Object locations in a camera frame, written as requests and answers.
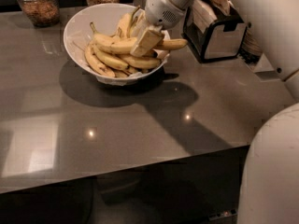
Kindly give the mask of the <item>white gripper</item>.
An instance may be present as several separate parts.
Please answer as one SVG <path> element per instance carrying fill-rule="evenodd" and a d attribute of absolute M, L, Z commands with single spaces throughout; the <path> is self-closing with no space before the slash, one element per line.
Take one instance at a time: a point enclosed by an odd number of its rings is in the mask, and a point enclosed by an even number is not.
<path fill-rule="evenodd" d="M 145 12 L 141 11 L 130 28 L 130 37 L 137 37 L 130 54 L 135 57 L 144 56 L 164 39 L 164 34 L 147 28 L 149 24 L 161 26 L 164 30 L 173 28 L 183 18 L 184 10 L 177 8 L 169 0 L 147 0 Z"/>

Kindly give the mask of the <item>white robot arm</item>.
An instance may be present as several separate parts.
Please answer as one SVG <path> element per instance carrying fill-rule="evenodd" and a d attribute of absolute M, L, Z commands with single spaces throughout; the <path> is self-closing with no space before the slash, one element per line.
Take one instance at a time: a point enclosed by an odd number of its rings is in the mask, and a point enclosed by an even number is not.
<path fill-rule="evenodd" d="M 250 71 L 281 82 L 296 101 L 250 144 L 237 224 L 299 224 L 299 0 L 231 1 L 263 52 Z"/>

